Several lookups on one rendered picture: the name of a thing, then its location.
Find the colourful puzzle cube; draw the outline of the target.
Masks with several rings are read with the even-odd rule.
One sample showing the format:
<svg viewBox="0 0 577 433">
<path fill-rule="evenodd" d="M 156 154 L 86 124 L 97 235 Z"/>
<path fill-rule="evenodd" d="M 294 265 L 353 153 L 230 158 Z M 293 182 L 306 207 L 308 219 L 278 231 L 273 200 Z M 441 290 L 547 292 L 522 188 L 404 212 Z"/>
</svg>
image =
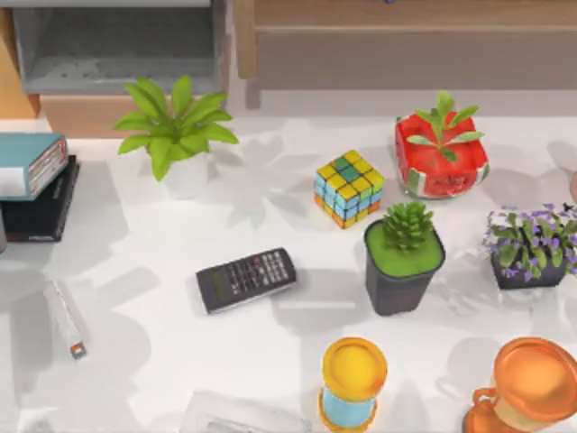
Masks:
<svg viewBox="0 0 577 433">
<path fill-rule="evenodd" d="M 314 200 L 342 229 L 380 209 L 384 177 L 350 150 L 316 170 Z"/>
</svg>

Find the black calculator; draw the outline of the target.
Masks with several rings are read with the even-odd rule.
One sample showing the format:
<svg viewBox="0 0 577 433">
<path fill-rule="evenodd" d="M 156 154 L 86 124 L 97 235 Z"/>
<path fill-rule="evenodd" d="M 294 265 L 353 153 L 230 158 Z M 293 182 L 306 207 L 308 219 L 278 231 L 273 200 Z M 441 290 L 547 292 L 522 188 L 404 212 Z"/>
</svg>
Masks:
<svg viewBox="0 0 577 433">
<path fill-rule="evenodd" d="M 287 250 L 279 247 L 206 268 L 196 277 L 206 312 L 215 314 L 286 290 L 297 281 L 297 272 Z"/>
</svg>

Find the succulent in black pot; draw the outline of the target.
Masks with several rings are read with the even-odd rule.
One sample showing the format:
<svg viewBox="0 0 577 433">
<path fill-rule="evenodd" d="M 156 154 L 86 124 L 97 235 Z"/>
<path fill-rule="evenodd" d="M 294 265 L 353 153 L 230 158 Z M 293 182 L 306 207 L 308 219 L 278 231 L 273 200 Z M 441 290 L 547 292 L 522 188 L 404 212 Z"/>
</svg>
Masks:
<svg viewBox="0 0 577 433">
<path fill-rule="evenodd" d="M 446 257 L 433 212 L 420 201 L 394 204 L 366 228 L 363 242 L 374 311 L 389 317 L 415 310 Z"/>
</svg>

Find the leafy plant in white pot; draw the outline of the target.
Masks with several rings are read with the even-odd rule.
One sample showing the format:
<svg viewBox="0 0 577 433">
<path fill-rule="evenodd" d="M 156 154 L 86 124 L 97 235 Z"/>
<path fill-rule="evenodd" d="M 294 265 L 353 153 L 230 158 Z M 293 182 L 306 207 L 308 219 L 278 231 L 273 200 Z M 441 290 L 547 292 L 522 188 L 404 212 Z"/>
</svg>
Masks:
<svg viewBox="0 0 577 433">
<path fill-rule="evenodd" d="M 192 78 L 180 77 L 167 96 L 149 78 L 124 85 L 137 109 L 121 117 L 116 131 L 128 132 L 120 155 L 142 150 L 150 159 L 151 175 L 173 199 L 190 199 L 208 183 L 210 143 L 237 144 L 225 122 L 225 92 L 193 95 Z"/>
</svg>

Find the plant in watermelon pot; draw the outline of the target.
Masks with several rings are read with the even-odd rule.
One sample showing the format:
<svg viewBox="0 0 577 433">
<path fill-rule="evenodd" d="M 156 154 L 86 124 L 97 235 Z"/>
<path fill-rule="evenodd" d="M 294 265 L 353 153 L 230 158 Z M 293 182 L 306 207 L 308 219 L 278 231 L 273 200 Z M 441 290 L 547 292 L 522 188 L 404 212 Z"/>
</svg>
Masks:
<svg viewBox="0 0 577 433">
<path fill-rule="evenodd" d="M 460 196 L 482 183 L 490 165 L 473 115 L 477 106 L 458 109 L 445 90 L 436 104 L 399 117 L 395 125 L 398 171 L 411 195 L 440 199 Z"/>
</svg>

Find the transparent grey box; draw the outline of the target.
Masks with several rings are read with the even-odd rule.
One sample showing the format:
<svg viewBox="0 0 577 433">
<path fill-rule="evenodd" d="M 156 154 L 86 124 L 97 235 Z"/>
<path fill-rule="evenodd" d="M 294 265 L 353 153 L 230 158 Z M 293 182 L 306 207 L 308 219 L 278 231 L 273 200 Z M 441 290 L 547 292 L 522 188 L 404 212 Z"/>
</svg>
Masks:
<svg viewBox="0 0 577 433">
<path fill-rule="evenodd" d="M 178 433 L 313 433 L 289 411 L 213 392 L 194 392 Z"/>
</svg>

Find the wooden shelf unit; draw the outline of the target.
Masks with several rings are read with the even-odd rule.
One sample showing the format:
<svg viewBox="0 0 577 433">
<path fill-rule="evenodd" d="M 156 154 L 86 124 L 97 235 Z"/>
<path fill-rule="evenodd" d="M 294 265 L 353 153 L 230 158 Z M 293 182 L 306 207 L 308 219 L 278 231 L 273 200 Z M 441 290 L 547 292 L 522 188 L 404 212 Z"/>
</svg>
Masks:
<svg viewBox="0 0 577 433">
<path fill-rule="evenodd" d="M 485 115 L 577 116 L 577 0 L 233 0 L 232 104 L 395 114 L 438 89 Z"/>
</svg>

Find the grey cabinet with dark inside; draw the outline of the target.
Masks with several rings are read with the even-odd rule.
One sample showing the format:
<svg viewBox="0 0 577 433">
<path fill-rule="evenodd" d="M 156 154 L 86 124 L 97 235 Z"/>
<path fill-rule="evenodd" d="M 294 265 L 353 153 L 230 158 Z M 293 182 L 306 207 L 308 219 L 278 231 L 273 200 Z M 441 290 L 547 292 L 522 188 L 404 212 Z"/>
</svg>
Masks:
<svg viewBox="0 0 577 433">
<path fill-rule="evenodd" d="M 122 95 L 148 78 L 197 94 L 226 82 L 224 0 L 0 0 L 12 9 L 23 89 Z"/>
</svg>

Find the purple flowers in dark pot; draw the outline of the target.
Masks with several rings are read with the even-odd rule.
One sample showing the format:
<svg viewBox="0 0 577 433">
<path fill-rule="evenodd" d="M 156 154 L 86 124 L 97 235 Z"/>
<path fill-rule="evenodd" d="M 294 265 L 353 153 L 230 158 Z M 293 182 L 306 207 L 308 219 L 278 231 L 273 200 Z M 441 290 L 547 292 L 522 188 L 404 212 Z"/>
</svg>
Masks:
<svg viewBox="0 0 577 433">
<path fill-rule="evenodd" d="M 483 245 L 500 289 L 555 287 L 567 275 L 577 277 L 577 207 L 492 211 Z"/>
</svg>

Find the black book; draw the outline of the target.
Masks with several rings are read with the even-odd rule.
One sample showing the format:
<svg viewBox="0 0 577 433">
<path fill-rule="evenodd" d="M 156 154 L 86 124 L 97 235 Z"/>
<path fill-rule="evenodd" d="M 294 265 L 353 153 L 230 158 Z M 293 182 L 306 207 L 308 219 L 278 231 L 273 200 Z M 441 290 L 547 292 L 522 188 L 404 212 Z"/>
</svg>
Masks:
<svg viewBox="0 0 577 433">
<path fill-rule="evenodd" d="M 0 202 L 9 243 L 61 241 L 79 169 L 77 157 L 70 155 L 64 170 L 34 201 Z"/>
</svg>

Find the teal book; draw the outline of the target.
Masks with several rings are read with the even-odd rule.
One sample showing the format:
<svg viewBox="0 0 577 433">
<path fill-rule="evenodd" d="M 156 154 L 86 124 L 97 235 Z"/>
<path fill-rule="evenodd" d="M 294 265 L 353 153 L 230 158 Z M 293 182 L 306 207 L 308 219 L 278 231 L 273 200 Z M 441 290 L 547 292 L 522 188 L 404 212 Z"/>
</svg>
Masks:
<svg viewBox="0 0 577 433">
<path fill-rule="evenodd" d="M 0 133 L 0 200 L 34 201 L 68 165 L 58 133 Z"/>
</svg>

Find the wooden cupboard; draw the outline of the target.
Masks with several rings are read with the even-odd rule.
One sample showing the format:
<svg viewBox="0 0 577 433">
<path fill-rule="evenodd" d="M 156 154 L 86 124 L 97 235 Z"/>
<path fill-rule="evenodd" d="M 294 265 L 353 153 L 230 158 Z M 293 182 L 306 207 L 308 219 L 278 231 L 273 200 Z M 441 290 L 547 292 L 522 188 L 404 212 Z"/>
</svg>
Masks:
<svg viewBox="0 0 577 433">
<path fill-rule="evenodd" d="M 51 129 L 69 138 L 116 138 L 114 123 L 136 108 L 128 96 L 39 96 L 23 92 L 12 10 L 0 7 L 0 121 L 35 120 L 44 115 Z"/>
</svg>

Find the orange trophy cup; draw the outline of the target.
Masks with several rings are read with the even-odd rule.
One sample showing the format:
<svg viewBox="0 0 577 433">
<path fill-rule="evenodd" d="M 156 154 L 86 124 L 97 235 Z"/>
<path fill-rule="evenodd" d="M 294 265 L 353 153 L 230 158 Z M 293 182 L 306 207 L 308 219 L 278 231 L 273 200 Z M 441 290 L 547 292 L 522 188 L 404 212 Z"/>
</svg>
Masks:
<svg viewBox="0 0 577 433">
<path fill-rule="evenodd" d="M 520 337 L 500 348 L 491 386 L 472 395 L 463 433 L 537 433 L 577 413 L 577 360 L 554 342 Z"/>
</svg>

